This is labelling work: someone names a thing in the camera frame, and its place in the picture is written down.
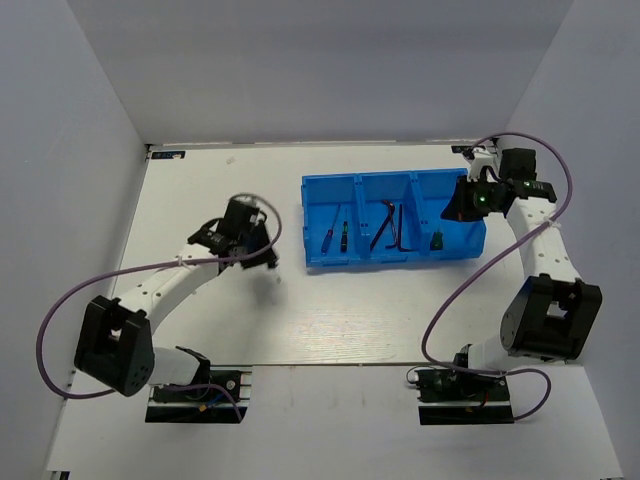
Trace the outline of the small brown hex key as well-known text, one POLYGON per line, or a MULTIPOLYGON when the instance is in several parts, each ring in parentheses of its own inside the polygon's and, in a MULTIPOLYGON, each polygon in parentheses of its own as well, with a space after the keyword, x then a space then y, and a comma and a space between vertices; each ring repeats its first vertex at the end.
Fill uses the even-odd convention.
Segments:
POLYGON ((390 214, 393 214, 395 212, 395 205, 392 202, 388 200, 382 200, 382 203, 387 207, 390 214))

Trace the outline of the medium brown hex key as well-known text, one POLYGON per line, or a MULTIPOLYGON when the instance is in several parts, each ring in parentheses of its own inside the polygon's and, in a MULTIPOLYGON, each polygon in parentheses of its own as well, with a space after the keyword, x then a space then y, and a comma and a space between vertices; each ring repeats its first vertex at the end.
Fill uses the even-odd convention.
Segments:
POLYGON ((396 226, 397 225, 395 225, 395 223, 394 223, 394 213, 390 214, 388 212, 387 217, 385 218, 385 220, 381 224, 380 228, 378 229, 377 233, 375 234, 373 240, 370 243, 370 251, 374 250, 374 247, 376 246, 378 240, 380 239, 383 231, 385 230, 385 228, 387 227, 388 224, 390 224, 391 228, 392 228, 392 236, 393 236, 393 239, 394 239, 394 243, 391 244, 391 245, 386 246, 386 249, 397 248, 396 247, 396 237, 395 237, 395 235, 396 235, 396 226))

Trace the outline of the large brown hex key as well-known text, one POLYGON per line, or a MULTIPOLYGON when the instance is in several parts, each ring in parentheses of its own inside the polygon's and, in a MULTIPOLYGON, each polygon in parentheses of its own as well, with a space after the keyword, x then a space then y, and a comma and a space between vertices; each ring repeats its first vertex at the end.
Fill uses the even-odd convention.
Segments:
POLYGON ((410 249, 405 249, 402 246, 402 233, 403 233, 403 204, 399 204, 398 207, 398 222, 396 226, 396 247, 400 252, 408 252, 410 249))

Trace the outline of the black green precision screwdriver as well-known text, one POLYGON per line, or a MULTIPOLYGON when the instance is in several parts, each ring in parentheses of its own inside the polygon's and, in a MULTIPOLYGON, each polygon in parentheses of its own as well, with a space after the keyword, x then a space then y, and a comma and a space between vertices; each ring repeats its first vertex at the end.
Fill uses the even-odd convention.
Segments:
POLYGON ((341 239, 340 239, 341 253, 346 253, 348 250, 348 232, 349 232, 348 221, 345 220, 342 223, 342 230, 341 230, 341 239))

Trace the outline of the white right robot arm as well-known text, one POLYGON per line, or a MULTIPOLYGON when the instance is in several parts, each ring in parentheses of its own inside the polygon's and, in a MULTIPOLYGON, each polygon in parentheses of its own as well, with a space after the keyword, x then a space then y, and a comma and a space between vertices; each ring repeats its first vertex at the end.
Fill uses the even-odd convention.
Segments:
POLYGON ((507 307, 498 334, 466 347, 466 364, 451 384, 461 397, 484 391, 484 370, 510 370, 536 362, 573 361, 586 343, 602 304, 598 286, 584 282, 571 263, 553 216, 559 210, 553 186, 538 179, 536 153, 511 148, 464 152, 471 165, 456 181, 442 219, 481 220, 501 213, 512 229, 524 284, 507 307))

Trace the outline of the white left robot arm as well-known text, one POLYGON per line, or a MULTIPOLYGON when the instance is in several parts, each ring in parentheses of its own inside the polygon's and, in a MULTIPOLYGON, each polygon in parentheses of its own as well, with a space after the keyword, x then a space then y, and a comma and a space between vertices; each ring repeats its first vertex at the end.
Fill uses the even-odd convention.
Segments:
POLYGON ((212 378, 209 359, 186 347, 157 347, 154 335, 188 296, 226 270, 276 268, 266 222, 277 213, 256 194, 236 194, 224 215, 189 236, 174 260, 152 267, 146 280, 115 298, 95 297, 85 310, 75 367, 126 397, 146 385, 176 389, 191 399, 205 396, 212 378))

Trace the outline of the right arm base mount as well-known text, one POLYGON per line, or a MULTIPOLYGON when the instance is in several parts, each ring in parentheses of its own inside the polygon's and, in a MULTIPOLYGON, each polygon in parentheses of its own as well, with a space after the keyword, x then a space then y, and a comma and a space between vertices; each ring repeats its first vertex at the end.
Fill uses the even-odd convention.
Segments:
POLYGON ((504 378, 433 367, 412 369, 406 378, 418 393, 419 421, 423 426, 514 423, 504 378))

